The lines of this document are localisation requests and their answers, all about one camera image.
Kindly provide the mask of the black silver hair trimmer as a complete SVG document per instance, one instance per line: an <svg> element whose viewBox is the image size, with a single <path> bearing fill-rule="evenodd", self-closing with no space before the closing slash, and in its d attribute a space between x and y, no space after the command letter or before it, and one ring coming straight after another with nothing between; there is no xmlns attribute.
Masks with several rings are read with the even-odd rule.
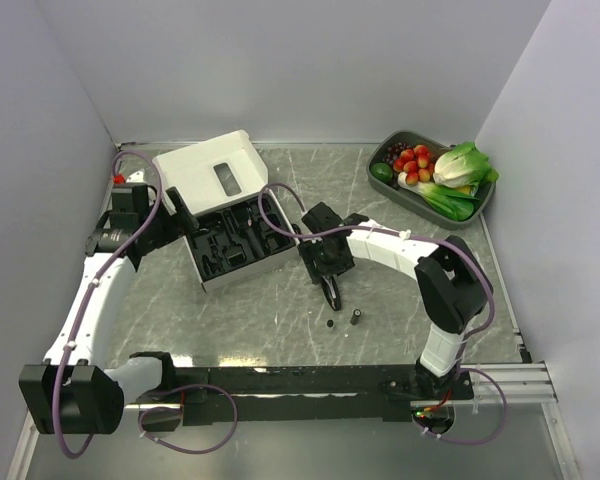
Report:
<svg viewBox="0 0 600 480"><path fill-rule="evenodd" d="M342 309L342 298L339 292L335 276L324 276L321 279L322 291L325 299L332 310L340 311Z"/></svg>

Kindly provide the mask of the black cylindrical trimmer attachment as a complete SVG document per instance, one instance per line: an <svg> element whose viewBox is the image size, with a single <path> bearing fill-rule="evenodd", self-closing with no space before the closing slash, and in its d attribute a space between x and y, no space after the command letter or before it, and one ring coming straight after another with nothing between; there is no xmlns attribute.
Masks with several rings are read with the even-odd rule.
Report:
<svg viewBox="0 0 600 480"><path fill-rule="evenodd" d="M360 309L354 309L350 318L351 325L357 325L361 319L362 312Z"/></svg>

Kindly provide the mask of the white box with black tray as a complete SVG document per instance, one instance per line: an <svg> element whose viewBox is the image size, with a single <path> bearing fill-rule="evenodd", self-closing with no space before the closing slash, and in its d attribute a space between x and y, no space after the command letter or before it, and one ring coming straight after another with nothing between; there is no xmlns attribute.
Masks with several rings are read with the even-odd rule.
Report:
<svg viewBox="0 0 600 480"><path fill-rule="evenodd" d="M198 230L184 239L206 292L278 267L298 254L297 241L271 229L258 209L269 171L243 130L154 158L166 194L176 187Z"/></svg>

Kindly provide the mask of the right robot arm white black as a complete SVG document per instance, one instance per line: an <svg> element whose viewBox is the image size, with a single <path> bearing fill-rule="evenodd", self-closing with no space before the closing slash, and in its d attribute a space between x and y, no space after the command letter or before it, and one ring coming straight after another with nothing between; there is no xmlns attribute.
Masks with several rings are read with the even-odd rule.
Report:
<svg viewBox="0 0 600 480"><path fill-rule="evenodd" d="M369 260L416 281L431 321L413 383L428 398L439 398L459 375L458 363L469 323L492 298L493 287L467 244L457 236L417 240L360 215L343 219L324 203L302 217L312 237L298 244L311 281L328 305L342 309L336 278Z"/></svg>

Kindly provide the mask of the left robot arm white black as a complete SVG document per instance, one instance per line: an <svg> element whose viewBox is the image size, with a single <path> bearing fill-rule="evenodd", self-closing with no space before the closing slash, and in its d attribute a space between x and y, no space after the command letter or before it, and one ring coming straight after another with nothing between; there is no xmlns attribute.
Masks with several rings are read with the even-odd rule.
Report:
<svg viewBox="0 0 600 480"><path fill-rule="evenodd" d="M194 232L198 221L178 190L122 183L86 241L83 272L60 334L19 387L41 434L111 434L126 405L144 394L172 398L176 368L166 352L141 352L107 369L113 323L143 257Z"/></svg>

